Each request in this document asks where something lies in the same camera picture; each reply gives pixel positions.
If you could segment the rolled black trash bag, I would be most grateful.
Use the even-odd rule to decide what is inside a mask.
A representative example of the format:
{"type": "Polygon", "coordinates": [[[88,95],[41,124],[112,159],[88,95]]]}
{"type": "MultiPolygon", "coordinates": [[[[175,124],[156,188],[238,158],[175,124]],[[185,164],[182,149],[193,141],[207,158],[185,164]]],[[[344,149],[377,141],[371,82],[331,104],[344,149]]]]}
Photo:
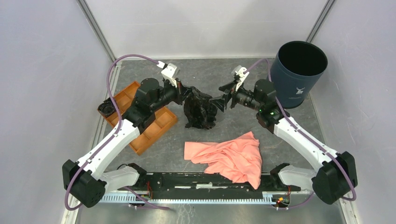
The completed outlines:
{"type": "Polygon", "coordinates": [[[116,112],[116,109],[110,98],[104,100],[97,108],[98,112],[105,118],[108,118],[113,113],[116,112]]]}

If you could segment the pink cloth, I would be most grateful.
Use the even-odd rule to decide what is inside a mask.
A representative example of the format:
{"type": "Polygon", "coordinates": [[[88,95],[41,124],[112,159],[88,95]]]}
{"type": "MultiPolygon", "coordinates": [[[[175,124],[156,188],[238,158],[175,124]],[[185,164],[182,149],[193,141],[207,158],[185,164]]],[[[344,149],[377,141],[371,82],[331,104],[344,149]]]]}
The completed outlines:
{"type": "Polygon", "coordinates": [[[184,159],[207,164],[206,174],[220,174],[232,183],[248,182],[257,190],[261,184],[262,156],[252,131],[225,142],[184,143],[184,159]]]}

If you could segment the black trash bag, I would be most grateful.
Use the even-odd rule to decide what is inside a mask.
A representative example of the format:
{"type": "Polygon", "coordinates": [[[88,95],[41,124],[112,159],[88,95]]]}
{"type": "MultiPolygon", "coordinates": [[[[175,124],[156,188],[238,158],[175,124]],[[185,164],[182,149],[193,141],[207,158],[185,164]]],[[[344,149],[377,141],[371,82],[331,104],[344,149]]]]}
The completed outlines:
{"type": "Polygon", "coordinates": [[[108,118],[113,113],[116,112],[116,109],[110,98],[104,100],[97,108],[98,112],[105,118],[108,118]]]}
{"type": "Polygon", "coordinates": [[[210,102],[213,97],[192,86],[184,101],[185,128],[209,130],[215,127],[217,107],[210,102]]]}

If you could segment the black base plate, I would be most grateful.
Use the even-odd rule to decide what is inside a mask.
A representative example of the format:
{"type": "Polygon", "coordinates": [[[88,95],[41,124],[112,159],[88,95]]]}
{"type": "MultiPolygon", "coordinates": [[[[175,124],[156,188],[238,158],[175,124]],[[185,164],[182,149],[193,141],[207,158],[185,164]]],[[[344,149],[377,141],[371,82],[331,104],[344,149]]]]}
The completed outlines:
{"type": "Polygon", "coordinates": [[[269,173],[261,174],[257,189],[248,182],[233,183],[220,174],[175,172],[146,173],[129,188],[149,193],[151,199],[262,199],[263,193],[285,195],[301,190],[280,183],[269,173]]]}

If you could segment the dark blue trash bin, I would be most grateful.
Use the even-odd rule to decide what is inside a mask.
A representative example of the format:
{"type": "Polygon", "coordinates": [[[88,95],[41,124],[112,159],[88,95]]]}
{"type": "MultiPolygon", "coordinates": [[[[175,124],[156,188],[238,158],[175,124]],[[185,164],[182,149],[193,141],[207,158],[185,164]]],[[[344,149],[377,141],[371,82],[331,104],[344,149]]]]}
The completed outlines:
{"type": "Polygon", "coordinates": [[[280,47],[267,79],[274,83],[281,106],[293,109],[303,103],[327,66],[322,49],[308,42],[291,41],[280,47]]]}

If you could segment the orange compartment tray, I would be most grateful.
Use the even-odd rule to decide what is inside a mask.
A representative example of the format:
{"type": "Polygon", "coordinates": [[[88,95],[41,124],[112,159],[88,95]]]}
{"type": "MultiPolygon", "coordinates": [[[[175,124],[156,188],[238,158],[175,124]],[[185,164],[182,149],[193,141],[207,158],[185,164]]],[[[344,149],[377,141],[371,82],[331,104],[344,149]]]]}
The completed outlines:
{"type": "MultiPolygon", "coordinates": [[[[121,114],[124,114],[127,108],[132,104],[135,93],[139,87],[140,84],[137,81],[134,81],[115,95],[114,99],[121,114]]],[[[139,135],[139,137],[129,143],[129,146],[137,155],[144,153],[177,123],[176,115],[167,107],[163,107],[156,111],[155,118],[154,122],[141,135],[139,135]]],[[[116,112],[108,118],[104,117],[104,119],[111,125],[111,127],[115,127],[118,124],[118,115],[116,112]]]]}

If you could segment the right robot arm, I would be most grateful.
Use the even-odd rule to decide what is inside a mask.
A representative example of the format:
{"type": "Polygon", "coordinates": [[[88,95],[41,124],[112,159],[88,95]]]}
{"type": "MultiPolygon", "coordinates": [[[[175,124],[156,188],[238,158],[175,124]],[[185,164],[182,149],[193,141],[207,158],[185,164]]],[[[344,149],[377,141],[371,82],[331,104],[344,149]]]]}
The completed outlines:
{"type": "Polygon", "coordinates": [[[259,124],[283,139],[299,152],[311,165],[311,169],[297,168],[284,163],[276,167],[270,177],[270,185],[282,190],[292,185],[314,193],[326,204],[343,198],[354,201],[358,185],[355,158],[347,151],[339,153],[304,130],[278,103],[274,84],[266,79],[256,81],[252,91],[243,84],[232,81],[219,88],[220,97],[210,103],[224,112],[227,104],[236,104],[255,110],[259,124]]]}

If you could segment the aluminium slotted rail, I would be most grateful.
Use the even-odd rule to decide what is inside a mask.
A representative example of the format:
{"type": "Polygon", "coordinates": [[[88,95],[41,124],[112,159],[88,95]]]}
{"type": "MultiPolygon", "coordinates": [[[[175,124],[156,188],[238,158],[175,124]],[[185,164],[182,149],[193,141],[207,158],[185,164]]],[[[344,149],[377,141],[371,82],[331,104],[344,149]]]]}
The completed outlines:
{"type": "MultiPolygon", "coordinates": [[[[264,194],[259,199],[151,199],[148,202],[152,204],[264,204],[275,205],[272,201],[272,195],[264,194]]],[[[145,202],[137,198],[131,192],[116,192],[105,194],[99,203],[128,203],[128,204],[144,204],[145,202]]]]}

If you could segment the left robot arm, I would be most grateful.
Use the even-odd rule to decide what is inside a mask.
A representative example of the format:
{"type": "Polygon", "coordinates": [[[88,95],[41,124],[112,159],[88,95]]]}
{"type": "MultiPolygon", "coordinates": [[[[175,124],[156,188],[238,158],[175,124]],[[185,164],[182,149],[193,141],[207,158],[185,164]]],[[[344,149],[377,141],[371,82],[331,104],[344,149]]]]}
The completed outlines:
{"type": "Polygon", "coordinates": [[[144,79],[113,130],[86,155],[63,164],[66,208],[72,210],[68,204],[70,195],[78,199],[81,205],[90,208],[111,191],[129,186],[135,190],[143,189],[147,178],[134,167],[127,165],[111,172],[105,169],[130,142],[139,138],[154,123],[158,110],[171,102],[181,105],[190,93],[191,87],[179,80],[176,85],[164,80],[161,86],[155,78],[144,79]]]}

